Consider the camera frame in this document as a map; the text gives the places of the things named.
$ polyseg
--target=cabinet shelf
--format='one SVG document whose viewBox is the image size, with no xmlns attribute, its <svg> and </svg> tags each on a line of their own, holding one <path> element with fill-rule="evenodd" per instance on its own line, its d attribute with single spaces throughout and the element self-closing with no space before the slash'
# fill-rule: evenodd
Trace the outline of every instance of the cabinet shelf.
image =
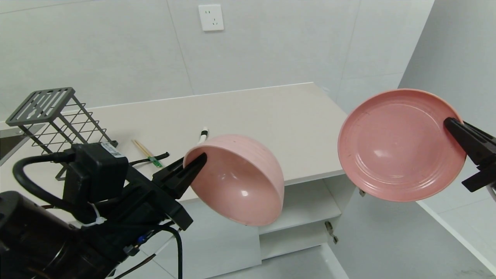
<svg viewBox="0 0 496 279">
<path fill-rule="evenodd" d="M 326 242 L 325 225 L 319 221 L 261 235 L 260 253 L 265 260 Z"/>
<path fill-rule="evenodd" d="M 323 180 L 286 186 L 279 218 L 259 228 L 259 234 L 309 224 L 341 215 L 338 205 Z"/>
</svg>

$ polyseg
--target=wire rack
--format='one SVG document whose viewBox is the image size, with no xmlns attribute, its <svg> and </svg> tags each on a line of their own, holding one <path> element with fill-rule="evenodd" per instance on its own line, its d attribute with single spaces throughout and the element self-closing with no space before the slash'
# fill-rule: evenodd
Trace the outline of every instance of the wire rack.
<svg viewBox="0 0 496 279">
<path fill-rule="evenodd" d="M 86 103 L 75 97 L 72 87 L 34 91 L 5 123 L 23 130 L 33 140 L 32 146 L 42 148 L 42 155 L 66 150 L 74 143 L 108 141 L 117 146 L 117 142 L 106 134 L 107 129 L 100 127 L 100 122 L 85 106 Z M 31 133 L 31 126 L 38 123 L 47 125 L 39 132 Z M 62 164 L 62 170 L 55 177 L 57 180 L 64 180 L 62 175 L 66 167 Z"/>
</svg>

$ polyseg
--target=countertop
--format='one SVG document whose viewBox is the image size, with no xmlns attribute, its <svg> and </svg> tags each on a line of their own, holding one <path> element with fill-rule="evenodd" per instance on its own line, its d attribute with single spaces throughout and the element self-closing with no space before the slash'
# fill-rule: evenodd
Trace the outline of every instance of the countertop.
<svg viewBox="0 0 496 279">
<path fill-rule="evenodd" d="M 100 121 L 117 149 L 129 161 L 143 155 L 131 140 L 140 141 L 154 155 L 170 153 L 162 160 L 168 165 L 183 157 L 198 142 L 203 127 L 209 137 L 241 134 L 266 145 L 278 159 L 291 185 L 343 174 L 337 141 L 346 114 L 313 83 L 275 86 L 207 95 L 89 109 Z M 0 123 L 0 129 L 7 128 Z M 39 155 L 40 147 L 22 146 L 0 167 L 0 190 L 15 190 L 43 205 L 14 180 L 12 166 L 19 159 Z M 55 180 L 60 165 L 40 163 L 26 167 L 27 175 L 45 190 L 62 196 L 63 182 Z M 138 166 L 151 178 L 158 169 L 152 164 Z M 197 198 L 190 189 L 181 201 Z M 72 216 L 53 211 L 64 220 Z"/>
</svg>

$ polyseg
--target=floor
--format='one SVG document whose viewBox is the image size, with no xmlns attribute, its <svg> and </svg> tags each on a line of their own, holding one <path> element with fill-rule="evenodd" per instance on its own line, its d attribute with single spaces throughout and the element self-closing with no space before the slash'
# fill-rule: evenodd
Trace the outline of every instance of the floor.
<svg viewBox="0 0 496 279">
<path fill-rule="evenodd" d="M 336 279 L 320 247 L 262 261 L 262 265 L 211 279 Z"/>
</svg>

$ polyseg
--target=electrical outlet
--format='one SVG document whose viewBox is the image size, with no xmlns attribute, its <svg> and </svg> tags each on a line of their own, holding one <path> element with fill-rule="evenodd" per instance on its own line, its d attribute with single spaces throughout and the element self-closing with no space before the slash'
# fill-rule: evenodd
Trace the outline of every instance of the electrical outlet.
<svg viewBox="0 0 496 279">
<path fill-rule="evenodd" d="M 200 5 L 201 28 L 204 31 L 224 30 L 224 21 L 222 20 L 222 9 L 219 4 Z"/>
</svg>

